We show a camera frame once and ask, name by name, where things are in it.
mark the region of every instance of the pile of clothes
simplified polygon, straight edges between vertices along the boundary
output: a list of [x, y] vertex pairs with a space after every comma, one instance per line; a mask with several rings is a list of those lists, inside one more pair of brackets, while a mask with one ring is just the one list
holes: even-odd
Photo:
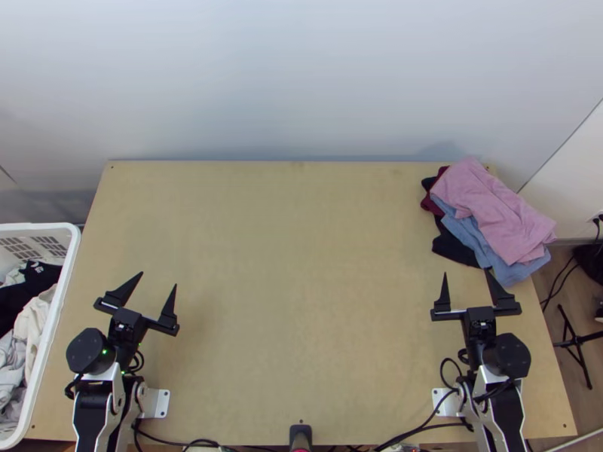
[[27, 261], [0, 286], [0, 432], [19, 421], [60, 265]]
[[443, 166], [421, 184], [421, 207], [433, 213], [440, 235], [432, 251], [477, 268], [491, 268], [512, 286], [551, 259], [555, 222], [529, 206], [473, 157]]

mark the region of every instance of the tripod stand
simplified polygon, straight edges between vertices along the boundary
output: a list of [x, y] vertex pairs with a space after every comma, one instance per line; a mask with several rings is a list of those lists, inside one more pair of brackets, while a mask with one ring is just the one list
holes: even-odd
[[[584, 360], [584, 355], [582, 354], [582, 346], [586, 342], [593, 341], [595, 339], [599, 339], [600, 337], [603, 337], [603, 330], [597, 331], [596, 333], [587, 334], [586, 336], [578, 336], [576, 334], [576, 332], [574, 331], [574, 328], [571, 326], [570, 320], [568, 319], [568, 316], [565, 314], [565, 311], [563, 310], [563, 306], [561, 304], [558, 304], [557, 309], [559, 309], [559, 312], [563, 316], [563, 320], [565, 323], [563, 325], [563, 341], [555, 342], [555, 343], [553, 343], [553, 346], [559, 347], [559, 348], [565, 348], [569, 352], [571, 357], [574, 358], [576, 360], [576, 362], [582, 368], [582, 371], [584, 372], [584, 378], [586, 379], [586, 385], [588, 386], [589, 389], [592, 389], [592, 383], [590, 381], [589, 369], [586, 366], [586, 361]], [[570, 350], [570, 347], [576, 347], [577, 356], [576, 356], [576, 353], [574, 353], [572, 350]]]

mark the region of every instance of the wooden table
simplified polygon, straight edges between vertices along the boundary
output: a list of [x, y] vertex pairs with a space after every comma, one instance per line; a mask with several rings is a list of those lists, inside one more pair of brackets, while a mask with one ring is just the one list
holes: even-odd
[[[437, 163], [110, 162], [84, 229], [29, 438], [74, 439], [67, 344], [106, 331], [96, 297], [145, 271], [129, 307], [157, 317], [178, 283], [177, 337], [141, 347], [151, 387], [172, 390], [172, 440], [285, 444], [303, 421], [316, 444], [377, 444], [421, 423], [459, 322], [431, 322], [448, 272], [453, 307], [490, 304], [483, 272], [430, 251], [419, 208]], [[528, 346], [527, 438], [576, 429], [534, 286], [497, 320]], [[465, 429], [416, 441], [472, 441]]]

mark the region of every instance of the pink t-shirt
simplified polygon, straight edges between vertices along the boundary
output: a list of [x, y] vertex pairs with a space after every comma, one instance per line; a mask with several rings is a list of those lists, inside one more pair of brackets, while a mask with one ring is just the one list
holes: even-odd
[[508, 265], [544, 256], [543, 243], [556, 239], [555, 222], [529, 206], [474, 157], [451, 165], [431, 193], [456, 209], [456, 218], [474, 216], [488, 244]]

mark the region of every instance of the white laundry basket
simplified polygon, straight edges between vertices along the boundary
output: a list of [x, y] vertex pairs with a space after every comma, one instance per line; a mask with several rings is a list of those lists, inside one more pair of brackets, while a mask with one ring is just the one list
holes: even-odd
[[6, 273], [29, 259], [62, 263], [63, 269], [57, 290], [51, 302], [50, 312], [40, 338], [40, 347], [27, 386], [19, 423], [13, 432], [0, 433], [0, 450], [15, 446], [29, 428], [33, 405], [38, 395], [41, 374], [46, 366], [54, 332], [63, 308], [65, 292], [71, 276], [75, 253], [80, 243], [80, 230], [70, 223], [13, 223], [0, 224], [0, 280]]

